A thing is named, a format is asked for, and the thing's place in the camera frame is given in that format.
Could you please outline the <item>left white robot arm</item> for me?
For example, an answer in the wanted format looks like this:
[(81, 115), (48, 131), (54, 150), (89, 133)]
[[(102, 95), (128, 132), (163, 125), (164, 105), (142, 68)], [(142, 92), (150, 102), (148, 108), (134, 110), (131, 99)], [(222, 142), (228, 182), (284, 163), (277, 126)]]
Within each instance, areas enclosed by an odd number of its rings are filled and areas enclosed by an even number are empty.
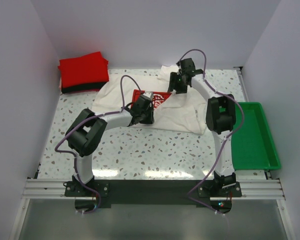
[(66, 132), (68, 146), (76, 155), (74, 178), (85, 185), (93, 179), (92, 154), (105, 131), (154, 123), (153, 92), (142, 93), (135, 102), (119, 111), (96, 114), (84, 109)]

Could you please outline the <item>white t-shirt red print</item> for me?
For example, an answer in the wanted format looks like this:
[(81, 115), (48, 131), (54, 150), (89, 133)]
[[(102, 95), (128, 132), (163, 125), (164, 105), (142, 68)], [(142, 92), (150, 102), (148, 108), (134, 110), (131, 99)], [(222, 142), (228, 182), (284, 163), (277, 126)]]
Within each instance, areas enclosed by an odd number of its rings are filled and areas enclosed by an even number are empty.
[(96, 94), (92, 104), (95, 113), (118, 111), (123, 104), (132, 102), (134, 90), (153, 92), (154, 123), (137, 124), (138, 128), (188, 132), (202, 135), (206, 129), (206, 101), (192, 87), (187, 93), (168, 93), (171, 72), (178, 67), (162, 66), (155, 73), (126, 71), (111, 72), (109, 81)]

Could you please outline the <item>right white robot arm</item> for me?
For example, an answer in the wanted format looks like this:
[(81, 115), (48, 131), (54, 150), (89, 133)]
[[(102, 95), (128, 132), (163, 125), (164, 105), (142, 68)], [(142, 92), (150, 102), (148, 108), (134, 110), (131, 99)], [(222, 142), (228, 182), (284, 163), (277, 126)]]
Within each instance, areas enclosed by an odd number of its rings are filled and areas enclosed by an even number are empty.
[(234, 97), (217, 91), (205, 79), (202, 69), (197, 69), (191, 58), (179, 60), (177, 72), (170, 73), (168, 91), (186, 94), (189, 87), (195, 89), (207, 102), (205, 124), (212, 132), (216, 163), (213, 165), (213, 181), (216, 189), (225, 189), (236, 184), (232, 160), (232, 133), (236, 124)]

